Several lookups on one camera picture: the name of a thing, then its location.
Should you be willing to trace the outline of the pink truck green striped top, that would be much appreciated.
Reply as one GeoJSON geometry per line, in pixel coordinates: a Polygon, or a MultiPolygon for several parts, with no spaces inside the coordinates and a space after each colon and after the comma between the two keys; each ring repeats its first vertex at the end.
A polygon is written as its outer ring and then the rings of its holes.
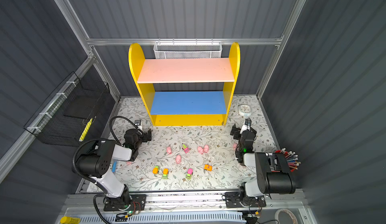
{"type": "Polygon", "coordinates": [[[182,144],[182,149],[185,153],[189,153],[190,149],[186,144],[182,144]]]}

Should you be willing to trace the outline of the orange yellow toy car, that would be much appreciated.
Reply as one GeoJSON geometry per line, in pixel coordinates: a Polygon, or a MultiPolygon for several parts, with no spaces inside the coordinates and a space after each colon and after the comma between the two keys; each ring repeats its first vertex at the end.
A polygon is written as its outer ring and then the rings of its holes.
{"type": "Polygon", "coordinates": [[[204,170],[207,170],[207,171],[212,171],[212,166],[211,165],[209,165],[209,164],[205,164],[204,165],[204,170]]]}

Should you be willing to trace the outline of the green truck pink mixer drum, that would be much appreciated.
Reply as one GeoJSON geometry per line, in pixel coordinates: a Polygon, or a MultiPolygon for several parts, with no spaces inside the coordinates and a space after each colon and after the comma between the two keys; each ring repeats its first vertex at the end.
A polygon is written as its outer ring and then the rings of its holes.
{"type": "Polygon", "coordinates": [[[187,179],[187,180],[191,180],[192,175],[193,175],[193,170],[192,170],[191,168],[189,168],[189,169],[187,170],[186,179],[187,179]]]}

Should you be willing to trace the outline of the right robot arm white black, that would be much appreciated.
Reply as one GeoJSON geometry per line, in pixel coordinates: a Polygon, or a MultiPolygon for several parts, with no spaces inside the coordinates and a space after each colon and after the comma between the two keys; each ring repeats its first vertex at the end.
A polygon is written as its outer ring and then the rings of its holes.
{"type": "Polygon", "coordinates": [[[238,191],[224,194],[227,208],[263,208],[266,206],[266,195],[295,193],[296,184],[283,152],[254,152],[253,142],[257,131],[248,124],[242,128],[233,125],[230,135],[238,141],[235,147],[237,162],[245,167],[253,167],[255,176],[243,182],[238,191]]]}

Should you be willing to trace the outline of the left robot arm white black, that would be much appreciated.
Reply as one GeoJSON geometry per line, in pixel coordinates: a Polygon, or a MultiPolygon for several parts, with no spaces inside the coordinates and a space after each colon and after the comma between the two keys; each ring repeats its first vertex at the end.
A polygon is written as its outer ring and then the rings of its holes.
{"type": "Polygon", "coordinates": [[[129,129],[122,145],[115,140],[93,139],[81,144],[72,159],[74,173],[95,184],[104,194],[105,211],[126,210],[134,206],[128,187],[117,179],[111,161],[134,162],[142,143],[152,140],[152,131],[129,129]]]}

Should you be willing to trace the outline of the yellow shelf pink blue boards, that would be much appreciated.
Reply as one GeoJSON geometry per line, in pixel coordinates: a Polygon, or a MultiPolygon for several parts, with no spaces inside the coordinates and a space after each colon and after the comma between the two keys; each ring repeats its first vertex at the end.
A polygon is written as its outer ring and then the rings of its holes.
{"type": "Polygon", "coordinates": [[[241,62],[232,43],[227,58],[146,59],[131,44],[128,63],[154,126],[224,126],[227,123],[241,62]],[[156,91],[154,84],[221,82],[221,91],[156,91]]]}

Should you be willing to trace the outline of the orange toy car green base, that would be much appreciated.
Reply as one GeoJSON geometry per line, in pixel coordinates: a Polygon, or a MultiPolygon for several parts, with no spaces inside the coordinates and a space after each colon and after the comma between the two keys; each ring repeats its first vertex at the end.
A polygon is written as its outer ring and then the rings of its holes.
{"type": "Polygon", "coordinates": [[[155,166],[154,169],[153,169],[153,171],[152,171],[152,173],[153,173],[154,175],[157,175],[157,174],[159,174],[159,171],[160,171],[160,167],[159,167],[159,166],[155,166]]]}

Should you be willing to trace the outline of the floral patterned table mat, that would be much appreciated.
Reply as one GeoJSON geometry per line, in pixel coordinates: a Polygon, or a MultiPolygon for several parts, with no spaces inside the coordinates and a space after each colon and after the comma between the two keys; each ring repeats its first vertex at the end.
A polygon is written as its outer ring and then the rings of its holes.
{"type": "Polygon", "coordinates": [[[234,124],[241,127],[245,121],[238,113],[240,104],[248,104],[252,108],[252,127],[257,131],[254,151],[275,151],[275,141],[254,95],[233,97],[225,126],[154,127],[141,98],[122,99],[118,110],[119,119],[113,125],[116,136],[122,141],[124,133],[131,128],[130,121],[141,120],[145,130],[152,130],[152,140],[140,146],[138,157],[132,165],[119,161],[115,176],[130,191],[234,189],[250,181],[255,176],[255,170],[237,162],[233,149],[237,141],[230,135],[234,124]],[[182,144],[189,147],[189,153],[183,151],[182,144]],[[205,145],[209,146],[208,153],[200,154],[198,147],[204,149],[205,145]],[[171,154],[166,152],[169,146],[171,154]],[[182,157],[180,164],[176,164],[177,155],[182,157]],[[211,165],[212,171],[204,170],[205,164],[211,165]],[[155,166],[160,167],[157,175],[152,173],[155,166]],[[162,179],[164,168],[169,170],[168,179],[162,179]],[[186,179],[189,168],[193,170],[191,180],[186,179]]]}

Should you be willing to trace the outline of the pink pig toy lower centre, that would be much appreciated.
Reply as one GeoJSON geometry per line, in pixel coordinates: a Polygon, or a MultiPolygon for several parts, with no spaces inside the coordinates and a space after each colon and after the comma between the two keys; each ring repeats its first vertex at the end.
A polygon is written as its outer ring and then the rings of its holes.
{"type": "Polygon", "coordinates": [[[181,155],[177,155],[177,156],[176,156],[176,164],[180,164],[181,161],[182,161],[181,155]]]}

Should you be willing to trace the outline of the pink pig toy pair left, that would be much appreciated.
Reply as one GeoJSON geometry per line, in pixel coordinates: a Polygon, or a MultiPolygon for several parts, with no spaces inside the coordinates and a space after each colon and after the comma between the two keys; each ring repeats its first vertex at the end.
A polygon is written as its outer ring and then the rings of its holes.
{"type": "Polygon", "coordinates": [[[200,154],[203,154],[203,153],[204,153],[204,150],[203,150],[203,148],[202,148],[201,146],[198,147],[198,152],[199,152],[200,154]]]}

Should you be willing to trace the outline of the green toy car orange top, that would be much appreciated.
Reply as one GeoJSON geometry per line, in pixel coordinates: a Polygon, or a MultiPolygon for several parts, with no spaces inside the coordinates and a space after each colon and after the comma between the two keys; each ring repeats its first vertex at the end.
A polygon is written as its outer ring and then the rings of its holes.
{"type": "Polygon", "coordinates": [[[169,170],[164,168],[162,171],[162,179],[168,179],[169,170]]]}

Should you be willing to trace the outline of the yellow green marker pen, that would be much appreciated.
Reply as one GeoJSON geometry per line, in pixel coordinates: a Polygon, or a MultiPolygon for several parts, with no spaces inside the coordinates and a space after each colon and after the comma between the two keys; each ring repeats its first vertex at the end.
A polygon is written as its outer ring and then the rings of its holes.
{"type": "Polygon", "coordinates": [[[87,135],[87,133],[88,133],[88,131],[89,131],[91,125],[92,125],[92,122],[93,122],[93,118],[91,118],[91,119],[88,121],[88,123],[86,124],[86,126],[85,126],[85,128],[84,128],[82,134],[81,134],[80,137],[79,137],[79,140],[78,140],[79,142],[83,142],[83,141],[84,141],[84,139],[85,139],[85,137],[86,137],[86,135],[87,135]]]}

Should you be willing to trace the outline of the bundle of coloured pencils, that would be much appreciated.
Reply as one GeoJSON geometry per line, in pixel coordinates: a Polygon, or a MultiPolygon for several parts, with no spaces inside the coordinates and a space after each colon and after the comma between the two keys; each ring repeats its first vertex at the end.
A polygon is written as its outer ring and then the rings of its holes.
{"type": "Polygon", "coordinates": [[[298,170],[298,167],[301,165],[301,161],[298,158],[298,155],[293,151],[287,151],[285,148],[277,150],[275,153],[284,154],[284,158],[289,166],[291,172],[298,170]]]}

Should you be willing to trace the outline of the yellow bottle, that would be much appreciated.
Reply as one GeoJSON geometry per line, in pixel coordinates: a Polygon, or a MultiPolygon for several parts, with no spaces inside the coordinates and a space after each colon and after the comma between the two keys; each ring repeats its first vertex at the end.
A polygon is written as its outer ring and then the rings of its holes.
{"type": "Polygon", "coordinates": [[[81,219],[76,217],[64,216],[60,219],[61,224],[80,224],[81,219]]]}

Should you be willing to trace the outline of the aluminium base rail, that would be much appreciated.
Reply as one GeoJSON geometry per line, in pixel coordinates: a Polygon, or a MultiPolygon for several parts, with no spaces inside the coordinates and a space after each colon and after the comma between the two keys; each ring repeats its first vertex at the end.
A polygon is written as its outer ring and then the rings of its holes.
{"type": "Polygon", "coordinates": [[[190,191],[143,191],[134,195],[145,195],[145,201],[136,205],[136,210],[143,208],[142,213],[156,212],[195,212],[195,211],[248,211],[253,209],[307,209],[310,207],[302,189],[294,194],[270,194],[253,197],[240,202],[236,195],[231,200],[225,197],[228,190],[190,190],[190,191]]]}

